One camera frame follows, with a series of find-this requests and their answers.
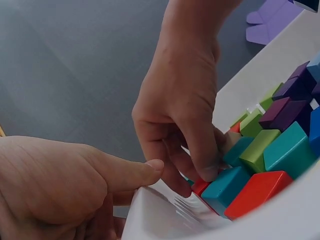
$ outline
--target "gray floor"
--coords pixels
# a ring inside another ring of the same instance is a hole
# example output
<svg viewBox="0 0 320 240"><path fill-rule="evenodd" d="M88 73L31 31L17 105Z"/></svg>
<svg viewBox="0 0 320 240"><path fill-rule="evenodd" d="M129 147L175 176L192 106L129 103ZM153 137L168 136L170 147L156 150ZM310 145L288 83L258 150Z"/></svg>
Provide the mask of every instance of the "gray floor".
<svg viewBox="0 0 320 240"><path fill-rule="evenodd" d="M86 143L143 161L131 109L168 0L0 0L0 124L7 135ZM244 0L219 34L221 88L262 46ZM126 210L117 210L125 215Z"/></svg>

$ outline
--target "dark purple block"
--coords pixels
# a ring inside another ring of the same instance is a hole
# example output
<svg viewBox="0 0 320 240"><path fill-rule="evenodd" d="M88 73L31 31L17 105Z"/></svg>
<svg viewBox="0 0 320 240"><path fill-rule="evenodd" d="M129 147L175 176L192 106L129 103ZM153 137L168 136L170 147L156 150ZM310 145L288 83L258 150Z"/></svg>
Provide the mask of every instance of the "dark purple block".
<svg viewBox="0 0 320 240"><path fill-rule="evenodd" d="M312 97L318 102L320 105L320 82L315 86L312 91Z"/></svg>
<svg viewBox="0 0 320 240"><path fill-rule="evenodd" d="M298 78L299 77L295 77L286 81L280 89L273 94L272 100L275 101L290 97L293 101L304 100L310 103L312 96Z"/></svg>
<svg viewBox="0 0 320 240"><path fill-rule="evenodd" d="M263 114L259 120L259 124L263 129L271 129L270 125L281 112L281 110L291 101L290 97L281 98L274 101L268 110Z"/></svg>
<svg viewBox="0 0 320 240"><path fill-rule="evenodd" d="M270 128L278 129L283 133L293 122L297 121L305 134L309 136L312 111L308 101L290 101L271 123Z"/></svg>
<svg viewBox="0 0 320 240"><path fill-rule="evenodd" d="M317 81L307 70L307 65L310 61L305 62L304 64L298 66L294 72L291 74L289 79L298 78L298 81L304 85L305 89L311 94L312 90L317 85Z"/></svg>

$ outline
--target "red block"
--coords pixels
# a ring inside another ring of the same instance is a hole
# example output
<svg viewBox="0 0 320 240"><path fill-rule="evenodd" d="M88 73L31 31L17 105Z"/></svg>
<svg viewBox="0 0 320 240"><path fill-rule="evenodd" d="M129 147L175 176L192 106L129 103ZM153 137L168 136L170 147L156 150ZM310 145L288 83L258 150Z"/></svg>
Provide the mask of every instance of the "red block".
<svg viewBox="0 0 320 240"><path fill-rule="evenodd" d="M285 171L254 174L227 207L224 215L235 220L266 203L293 182Z"/></svg>
<svg viewBox="0 0 320 240"><path fill-rule="evenodd" d="M206 182L200 178L191 186L191 189L196 195L200 197L204 190L209 186L209 184L210 182Z"/></svg>
<svg viewBox="0 0 320 240"><path fill-rule="evenodd" d="M240 133L240 123L241 121L237 122L233 127L230 128L230 131Z"/></svg>

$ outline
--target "wooden block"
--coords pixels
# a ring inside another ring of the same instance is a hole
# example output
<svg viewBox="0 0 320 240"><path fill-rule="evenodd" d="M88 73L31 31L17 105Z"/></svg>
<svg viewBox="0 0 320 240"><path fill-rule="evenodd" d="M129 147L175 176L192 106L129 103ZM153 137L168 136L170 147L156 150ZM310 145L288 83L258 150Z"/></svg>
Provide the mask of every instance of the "wooden block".
<svg viewBox="0 0 320 240"><path fill-rule="evenodd" d="M265 172L264 150L280 134L280 131L277 129L262 130L240 155L240 161L254 173Z"/></svg>
<svg viewBox="0 0 320 240"><path fill-rule="evenodd" d="M278 84L277 86L271 88L262 98L262 100L260 101L260 106L267 111L269 109L269 107L272 105L272 103L274 102L272 100L273 95L275 94L276 91L279 90L280 87L282 87L284 83L281 82L280 84Z"/></svg>
<svg viewBox="0 0 320 240"><path fill-rule="evenodd" d="M312 91L312 97L320 105L320 82L314 87L314 89Z"/></svg>
<svg viewBox="0 0 320 240"><path fill-rule="evenodd" d="M240 161L240 155L254 140L253 137L243 136L237 143L223 156L223 161L232 167L242 167L243 163Z"/></svg>
<svg viewBox="0 0 320 240"><path fill-rule="evenodd" d="M227 131L225 134L225 143L220 148L220 151L225 155L229 150L238 142L238 140L242 137L240 133Z"/></svg>
<svg viewBox="0 0 320 240"><path fill-rule="evenodd" d="M312 100L311 94L307 91L299 77L291 78L273 95L273 101L290 97L292 100L305 100L309 103Z"/></svg>
<svg viewBox="0 0 320 240"><path fill-rule="evenodd" d="M0 126L0 137L5 137L6 134L5 132L3 131L2 127Z"/></svg>
<svg viewBox="0 0 320 240"><path fill-rule="evenodd" d="M278 129L283 133L293 122L297 122L309 136L312 111L313 109L307 101L290 101L270 124L270 128Z"/></svg>
<svg viewBox="0 0 320 240"><path fill-rule="evenodd" d="M240 121L230 128L231 132L240 133Z"/></svg>
<svg viewBox="0 0 320 240"><path fill-rule="evenodd" d="M319 0L293 0L293 3L313 13L317 13L319 9Z"/></svg>
<svg viewBox="0 0 320 240"><path fill-rule="evenodd" d="M320 157L320 107L311 113L309 142L315 156Z"/></svg>
<svg viewBox="0 0 320 240"><path fill-rule="evenodd" d="M256 108L240 123L240 133L244 137L255 138L262 130L259 120L262 117L261 111Z"/></svg>
<svg viewBox="0 0 320 240"><path fill-rule="evenodd" d="M222 171L215 181L201 194L202 199L217 212L225 217L224 212L235 197L246 185L250 176L242 167L233 167Z"/></svg>
<svg viewBox="0 0 320 240"><path fill-rule="evenodd" d="M312 77L319 83L320 82L320 52L308 63L306 69Z"/></svg>
<svg viewBox="0 0 320 240"><path fill-rule="evenodd" d="M281 112L281 110L291 101L290 97L278 99L272 103L269 109L263 114L259 120L259 124L263 129L271 129L270 125Z"/></svg>
<svg viewBox="0 0 320 240"><path fill-rule="evenodd" d="M199 197L201 194L204 192L204 190L209 186L210 182L206 182L199 178L192 186L191 189L192 191L198 195Z"/></svg>
<svg viewBox="0 0 320 240"><path fill-rule="evenodd" d="M227 207L224 215L232 221L236 220L269 201L292 182L285 171L256 173Z"/></svg>
<svg viewBox="0 0 320 240"><path fill-rule="evenodd" d="M305 89L311 94L312 90L315 88L317 82L314 77L307 70L307 65L310 61L298 66L289 79L297 78L297 81L301 82Z"/></svg>
<svg viewBox="0 0 320 240"><path fill-rule="evenodd" d="M237 120L234 121L234 123L231 125L230 128L232 128L234 125L236 125L237 123L241 122L243 119L245 119L250 113L248 112L248 110L246 110L243 114L241 114Z"/></svg>
<svg viewBox="0 0 320 240"><path fill-rule="evenodd" d="M294 180L317 159L308 136L296 121L264 150L263 157L268 172L285 171Z"/></svg>

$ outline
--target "white surface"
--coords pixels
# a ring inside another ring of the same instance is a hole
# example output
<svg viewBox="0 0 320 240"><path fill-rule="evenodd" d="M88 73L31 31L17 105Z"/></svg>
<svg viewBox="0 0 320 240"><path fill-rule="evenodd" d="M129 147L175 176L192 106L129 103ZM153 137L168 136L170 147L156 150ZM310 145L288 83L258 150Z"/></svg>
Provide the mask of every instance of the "white surface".
<svg viewBox="0 0 320 240"><path fill-rule="evenodd" d="M213 123L226 132L233 120L245 109L254 108L267 90L285 82L298 65L320 51L319 33L320 14L303 11L218 93ZM177 195L161 181L154 188L162 197L141 188L132 202L122 240L320 239L319 166L234 224L209 209L197 215L194 208L206 209L201 202L193 198L193 206L189 199L177 203ZM178 214L183 206L185 217ZM200 218L201 225L194 216Z"/></svg>

